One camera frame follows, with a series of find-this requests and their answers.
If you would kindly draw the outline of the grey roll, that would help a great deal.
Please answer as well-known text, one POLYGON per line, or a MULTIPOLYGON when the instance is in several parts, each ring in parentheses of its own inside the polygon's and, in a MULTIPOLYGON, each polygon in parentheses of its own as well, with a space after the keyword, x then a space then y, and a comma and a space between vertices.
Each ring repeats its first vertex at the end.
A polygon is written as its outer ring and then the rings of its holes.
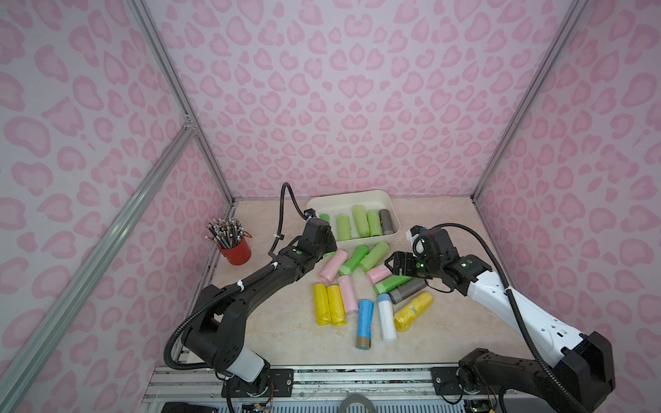
POLYGON ((394 222, 392 221, 392 215, 388 209, 381 209, 379 211, 380 225, 382 228, 383 235, 394 234, 394 222))
POLYGON ((427 287, 427 283, 423 279, 414 278, 396 287, 388 293, 390 300, 394 305, 403 302, 405 299, 413 296, 427 287))

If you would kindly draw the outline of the dark green roll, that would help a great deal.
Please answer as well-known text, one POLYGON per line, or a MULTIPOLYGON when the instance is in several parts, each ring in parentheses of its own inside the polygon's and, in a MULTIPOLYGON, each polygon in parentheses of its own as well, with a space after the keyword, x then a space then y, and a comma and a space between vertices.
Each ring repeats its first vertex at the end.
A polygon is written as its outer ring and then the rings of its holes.
MULTIPOLYGON (((327 213, 322 213, 319 217, 322 220, 326 221, 327 223, 330 222, 330 215, 328 215, 327 213)), ((331 253, 325 254, 324 258, 327 258, 328 256, 332 256, 332 254, 331 253)))

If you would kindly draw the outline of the yellow roll with label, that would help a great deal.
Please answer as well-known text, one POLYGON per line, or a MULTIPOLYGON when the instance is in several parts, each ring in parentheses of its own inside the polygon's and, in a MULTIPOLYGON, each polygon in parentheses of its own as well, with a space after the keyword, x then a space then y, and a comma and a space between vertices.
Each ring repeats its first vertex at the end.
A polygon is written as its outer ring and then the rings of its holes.
POLYGON ((394 315, 394 324, 397 332, 409 330, 411 325, 432 307, 434 300, 432 294, 421 293, 397 311, 394 315))

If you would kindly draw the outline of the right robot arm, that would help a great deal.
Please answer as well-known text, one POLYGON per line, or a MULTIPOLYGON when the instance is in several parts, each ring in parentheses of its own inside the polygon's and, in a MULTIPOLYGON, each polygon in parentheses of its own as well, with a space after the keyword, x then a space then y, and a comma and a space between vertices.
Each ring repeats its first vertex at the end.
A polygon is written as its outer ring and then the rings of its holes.
POLYGON ((447 232, 449 224, 411 227, 411 251, 395 251, 385 265, 393 275, 441 280, 450 293, 482 305, 521 335, 531 356, 501 356, 478 348, 458 363, 456 385, 464 394, 487 391, 504 402, 509 391, 545 401, 557 412, 593 412, 616 388, 610 341, 585 334, 520 294, 480 235, 465 226, 484 248, 487 261, 463 256, 447 232))

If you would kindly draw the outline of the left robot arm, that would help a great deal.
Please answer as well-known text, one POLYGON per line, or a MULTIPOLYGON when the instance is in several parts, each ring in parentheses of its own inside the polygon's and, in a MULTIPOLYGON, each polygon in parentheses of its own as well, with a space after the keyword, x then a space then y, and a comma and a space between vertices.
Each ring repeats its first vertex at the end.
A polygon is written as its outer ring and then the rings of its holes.
POLYGON ((164 350, 168 368, 211 368, 249 394, 269 386, 270 363, 244 344, 247 319, 264 301, 311 272, 337 250, 331 225, 310 218, 303 234, 252 275, 234 284, 205 287, 194 310, 175 328, 164 350))

